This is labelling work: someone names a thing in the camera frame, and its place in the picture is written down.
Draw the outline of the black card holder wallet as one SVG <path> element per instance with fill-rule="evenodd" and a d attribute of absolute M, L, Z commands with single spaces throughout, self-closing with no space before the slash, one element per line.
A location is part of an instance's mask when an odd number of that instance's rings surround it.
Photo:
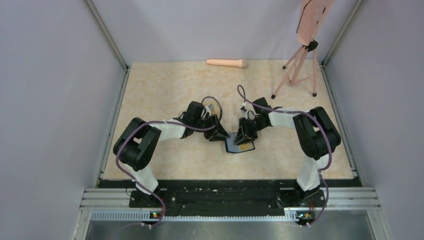
<path fill-rule="evenodd" d="M 240 145 L 235 144 L 236 133 L 229 133 L 229 138 L 225 139 L 225 151 L 230 154 L 240 154 L 256 149 L 253 142 L 242 143 Z"/>

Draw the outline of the clear plastic card box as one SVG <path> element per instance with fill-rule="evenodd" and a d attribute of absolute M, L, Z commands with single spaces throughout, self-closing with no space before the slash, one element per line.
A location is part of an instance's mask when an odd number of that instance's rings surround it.
<path fill-rule="evenodd" d="M 203 101 L 203 105 L 205 106 L 205 111 L 210 115 L 216 115 L 217 117 L 221 116 L 221 107 L 217 103 L 216 100 L 212 98 L 208 98 Z"/>

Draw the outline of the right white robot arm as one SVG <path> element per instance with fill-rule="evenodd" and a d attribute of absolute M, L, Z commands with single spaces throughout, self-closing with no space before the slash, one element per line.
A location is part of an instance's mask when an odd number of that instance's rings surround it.
<path fill-rule="evenodd" d="M 333 152 L 341 144 L 340 133 L 321 106 L 308 112 L 283 107 L 272 108 L 264 97 L 251 104 L 256 114 L 252 119 L 239 119 L 234 145 L 254 142 L 258 138 L 258 132 L 267 127 L 294 129 L 304 158 L 294 185 L 293 200 L 299 206 L 307 206 L 320 190 L 321 172 L 330 167 Z"/>

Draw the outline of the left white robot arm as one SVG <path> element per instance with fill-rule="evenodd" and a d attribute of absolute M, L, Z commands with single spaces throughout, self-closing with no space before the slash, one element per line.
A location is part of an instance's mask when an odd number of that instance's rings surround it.
<path fill-rule="evenodd" d="M 192 101 L 178 117 L 155 121 L 135 117 L 129 122 L 112 151 L 116 166 L 135 182 L 147 206 L 156 206 L 161 198 L 158 180 L 150 167 L 158 143 L 185 139 L 194 132 L 203 133 L 210 142 L 224 141 L 230 135 L 221 125 L 222 113 L 213 113 L 208 106 Z"/>

